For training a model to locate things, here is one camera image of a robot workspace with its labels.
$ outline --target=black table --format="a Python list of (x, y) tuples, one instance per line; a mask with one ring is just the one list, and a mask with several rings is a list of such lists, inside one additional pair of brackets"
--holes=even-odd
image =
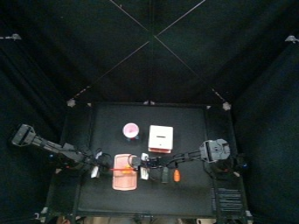
[[(127, 123), (139, 126), (137, 140), (127, 141), (124, 137)], [(230, 112), (222, 105), (76, 105), (69, 110), (63, 141), (81, 150), (101, 148), (112, 157), (124, 153), (140, 156), (143, 152), (149, 157), (161, 156), (148, 152), (149, 125), (173, 127), (171, 155), (196, 151), (203, 141), (219, 138), (228, 141), (231, 153), (236, 154)], [(112, 189), (112, 172), (91, 178), (89, 172), (63, 171), (53, 175), (47, 202), (49, 215), (215, 217), (212, 180), (203, 170), (201, 161), (180, 164), (179, 170), (179, 183), (169, 179), (168, 184), (163, 184), (156, 181), (160, 172), (152, 171), (156, 180), (139, 179), (137, 188), (125, 192)]]

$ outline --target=white box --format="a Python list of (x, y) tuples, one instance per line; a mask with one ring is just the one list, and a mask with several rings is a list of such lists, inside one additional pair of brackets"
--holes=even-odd
[(149, 126), (148, 150), (171, 153), (173, 148), (173, 127)]

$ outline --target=black curtain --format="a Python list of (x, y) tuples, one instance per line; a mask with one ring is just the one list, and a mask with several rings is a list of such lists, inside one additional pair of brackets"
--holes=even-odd
[(239, 97), (235, 129), (247, 154), (247, 198), (258, 223), (298, 223), (299, 45), (288, 44)]
[[(4, 36), (15, 33), (0, 21)], [(20, 42), (0, 43), (0, 222), (31, 223), (43, 209), (52, 168), (48, 153), (33, 147), (11, 145), (20, 123), (32, 125), (41, 136), (60, 140), (65, 116), (61, 99), (41, 69), (23, 50)]]

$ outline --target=pink cup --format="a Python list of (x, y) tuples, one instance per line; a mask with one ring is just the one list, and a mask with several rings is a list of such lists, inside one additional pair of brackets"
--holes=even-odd
[(127, 138), (133, 139), (137, 138), (139, 128), (135, 123), (128, 123), (123, 128), (123, 133)]

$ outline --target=pink object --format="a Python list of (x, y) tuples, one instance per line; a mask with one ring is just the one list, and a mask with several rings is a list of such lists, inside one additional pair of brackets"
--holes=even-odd
[(123, 128), (123, 132), (127, 138), (135, 138), (139, 133), (139, 128), (135, 123), (128, 123)]
[[(128, 166), (128, 157), (131, 154), (119, 154), (115, 156), (115, 169), (124, 169)], [(113, 171), (112, 187), (119, 191), (129, 191), (136, 189), (136, 172)]]

